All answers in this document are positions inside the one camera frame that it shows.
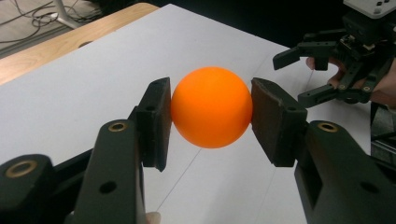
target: cable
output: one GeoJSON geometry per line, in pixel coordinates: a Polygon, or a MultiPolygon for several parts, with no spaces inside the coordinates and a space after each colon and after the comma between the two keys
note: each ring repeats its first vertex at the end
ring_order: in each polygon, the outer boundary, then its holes
{"type": "Polygon", "coordinates": [[[11,19],[11,20],[3,21],[2,23],[0,23],[0,26],[5,25],[5,24],[7,24],[7,23],[10,23],[10,22],[12,22],[12,21],[15,21],[16,19],[19,19],[20,17],[23,17],[23,16],[25,16],[25,15],[31,13],[31,12],[34,12],[35,10],[38,10],[38,9],[40,9],[40,8],[42,8],[42,7],[46,7],[47,5],[49,5],[49,4],[51,4],[51,3],[52,3],[52,2],[48,2],[47,4],[45,4],[45,5],[41,6],[41,7],[37,7],[37,8],[32,9],[32,10],[30,10],[30,11],[28,11],[28,12],[22,13],[20,16],[17,16],[17,17],[15,17],[15,18],[11,19]]]}
{"type": "MultiPolygon", "coordinates": [[[[32,26],[36,27],[37,29],[32,34],[30,34],[30,35],[28,35],[28,36],[26,36],[24,38],[15,39],[15,40],[0,41],[0,44],[20,42],[20,41],[26,40],[26,39],[34,36],[35,34],[37,34],[40,31],[41,27],[44,27],[44,26],[46,26],[46,25],[48,25],[48,24],[50,24],[50,23],[52,23],[54,21],[57,21],[57,19],[58,19],[58,13],[56,13],[56,12],[48,12],[48,13],[45,13],[45,14],[42,14],[42,15],[39,15],[39,16],[36,15],[39,11],[41,11],[43,9],[55,7],[55,6],[49,6],[52,3],[52,1],[48,2],[47,4],[45,4],[45,5],[41,6],[41,7],[37,7],[35,9],[33,9],[33,10],[30,10],[29,12],[23,12],[23,10],[21,10],[17,0],[14,0],[14,1],[10,0],[10,2],[17,8],[17,10],[20,12],[21,15],[16,17],[16,18],[13,18],[13,19],[11,19],[9,21],[5,21],[5,22],[0,23],[0,26],[4,25],[4,24],[7,24],[7,23],[10,23],[12,21],[15,21],[16,19],[18,19],[20,17],[26,17],[26,18],[32,18],[32,22],[31,22],[32,26]]],[[[84,16],[79,15],[78,12],[76,11],[76,9],[74,8],[74,5],[76,3],[77,3],[77,1],[71,7],[65,6],[65,7],[69,8],[69,10],[67,12],[72,10],[74,12],[74,14],[77,15],[77,17],[72,17],[72,16],[69,15],[69,17],[71,19],[73,19],[74,21],[79,22],[79,23],[88,23],[88,22],[95,21],[95,20],[103,17],[103,14],[102,14],[101,10],[98,9],[98,8],[94,9],[93,11],[91,11],[90,15],[88,15],[88,16],[84,17],[84,16]]]]}

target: ping pong ball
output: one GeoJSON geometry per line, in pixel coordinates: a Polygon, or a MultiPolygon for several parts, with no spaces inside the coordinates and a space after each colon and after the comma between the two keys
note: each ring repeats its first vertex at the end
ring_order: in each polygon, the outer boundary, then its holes
{"type": "Polygon", "coordinates": [[[203,67],[183,77],[171,100],[178,132],[204,148],[226,147],[251,122],[253,103],[245,82],[221,67],[203,67]]]}

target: screw hole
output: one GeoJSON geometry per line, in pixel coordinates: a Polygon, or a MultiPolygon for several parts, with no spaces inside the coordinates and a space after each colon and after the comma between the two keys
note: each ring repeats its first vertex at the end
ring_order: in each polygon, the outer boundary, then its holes
{"type": "Polygon", "coordinates": [[[108,127],[108,129],[115,133],[115,132],[121,132],[124,131],[126,129],[127,125],[125,123],[113,123],[112,125],[110,125],[110,127],[108,127]]]}
{"type": "Polygon", "coordinates": [[[36,161],[20,161],[6,170],[6,176],[16,178],[27,175],[37,167],[36,161]]]}
{"type": "Polygon", "coordinates": [[[338,132],[337,126],[330,124],[330,123],[320,123],[318,124],[318,127],[328,133],[336,133],[338,132]]]}
{"type": "Polygon", "coordinates": [[[108,193],[113,192],[116,188],[117,188],[116,182],[108,181],[105,184],[101,185],[101,187],[99,188],[99,191],[102,194],[108,194],[108,193]]]}

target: floor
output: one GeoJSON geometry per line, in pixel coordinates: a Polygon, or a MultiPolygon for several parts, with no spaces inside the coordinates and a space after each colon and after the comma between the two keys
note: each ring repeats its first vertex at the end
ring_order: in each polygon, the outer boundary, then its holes
{"type": "MultiPolygon", "coordinates": [[[[63,4],[78,23],[99,16],[90,1],[63,0],[63,4]]],[[[0,11],[0,59],[72,29],[57,21],[58,9],[50,0],[0,0],[0,11]]]]}

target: white surface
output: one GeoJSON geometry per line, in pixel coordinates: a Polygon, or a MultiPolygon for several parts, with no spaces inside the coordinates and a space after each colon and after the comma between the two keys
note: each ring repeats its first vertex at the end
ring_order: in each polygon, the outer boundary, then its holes
{"type": "MultiPolygon", "coordinates": [[[[285,49],[168,5],[1,86],[0,162],[30,153],[55,164],[72,158],[93,147],[103,124],[127,118],[151,81],[170,77],[173,90],[202,66],[228,68],[249,88],[253,77],[267,78],[293,96],[326,82],[310,79],[304,62],[274,71],[272,58],[285,49]]],[[[369,148],[366,105],[328,103],[309,113],[341,121],[369,148]]],[[[165,171],[145,168],[147,211],[158,210],[162,224],[305,223],[293,172],[270,164],[250,127],[230,146],[206,150],[173,126],[165,171]]]]}

